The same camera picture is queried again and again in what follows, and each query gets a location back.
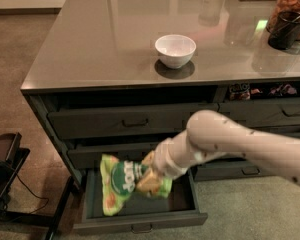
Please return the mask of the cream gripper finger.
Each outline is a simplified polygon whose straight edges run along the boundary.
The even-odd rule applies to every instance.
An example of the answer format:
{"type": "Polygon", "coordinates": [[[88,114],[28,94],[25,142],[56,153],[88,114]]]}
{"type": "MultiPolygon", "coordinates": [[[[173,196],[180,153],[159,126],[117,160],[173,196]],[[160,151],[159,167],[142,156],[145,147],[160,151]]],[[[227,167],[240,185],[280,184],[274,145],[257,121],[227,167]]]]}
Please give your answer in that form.
{"type": "Polygon", "coordinates": [[[136,185],[136,190],[144,194],[156,194],[163,178],[152,168],[148,168],[136,185]]]}
{"type": "Polygon", "coordinates": [[[141,164],[146,165],[146,166],[151,166],[153,164],[153,159],[154,159],[155,152],[150,151],[145,158],[142,160],[141,164]]]}

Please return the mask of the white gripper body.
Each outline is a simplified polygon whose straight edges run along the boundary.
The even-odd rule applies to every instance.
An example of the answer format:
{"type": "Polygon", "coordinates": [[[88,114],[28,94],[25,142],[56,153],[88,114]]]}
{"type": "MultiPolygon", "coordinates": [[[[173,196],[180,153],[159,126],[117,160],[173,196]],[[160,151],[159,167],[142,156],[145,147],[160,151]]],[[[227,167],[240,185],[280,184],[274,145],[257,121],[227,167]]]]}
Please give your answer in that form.
{"type": "Polygon", "coordinates": [[[153,169],[164,177],[175,180],[184,175],[190,167],[187,146],[168,138],[154,150],[153,169]]]}

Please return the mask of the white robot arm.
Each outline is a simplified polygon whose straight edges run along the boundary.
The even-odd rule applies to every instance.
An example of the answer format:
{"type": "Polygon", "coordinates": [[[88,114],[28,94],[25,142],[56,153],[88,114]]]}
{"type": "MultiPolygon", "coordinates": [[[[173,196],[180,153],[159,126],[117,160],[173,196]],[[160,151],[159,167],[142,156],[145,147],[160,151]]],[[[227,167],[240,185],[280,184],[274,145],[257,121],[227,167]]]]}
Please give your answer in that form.
{"type": "Polygon", "coordinates": [[[220,113],[201,110],[190,117],[183,132],[147,155],[148,169],[136,189],[154,193],[164,178],[175,180],[190,167],[225,154],[247,159],[300,186],[300,139],[246,128],[220,113]]]}

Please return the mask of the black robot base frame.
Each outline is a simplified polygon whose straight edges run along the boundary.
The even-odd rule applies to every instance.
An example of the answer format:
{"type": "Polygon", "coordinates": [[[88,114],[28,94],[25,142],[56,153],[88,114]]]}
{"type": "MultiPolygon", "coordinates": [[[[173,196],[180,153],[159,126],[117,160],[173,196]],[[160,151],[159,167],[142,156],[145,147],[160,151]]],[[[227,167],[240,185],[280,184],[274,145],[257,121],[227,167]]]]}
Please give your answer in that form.
{"type": "Polygon", "coordinates": [[[18,223],[45,227],[47,228],[45,240],[54,240],[69,195],[77,188],[74,179],[69,177],[53,215],[39,215],[36,211],[30,213],[9,211],[11,185],[18,178],[18,173],[30,153],[28,148],[20,147],[21,138],[20,133],[0,135],[0,225],[18,223]]]}

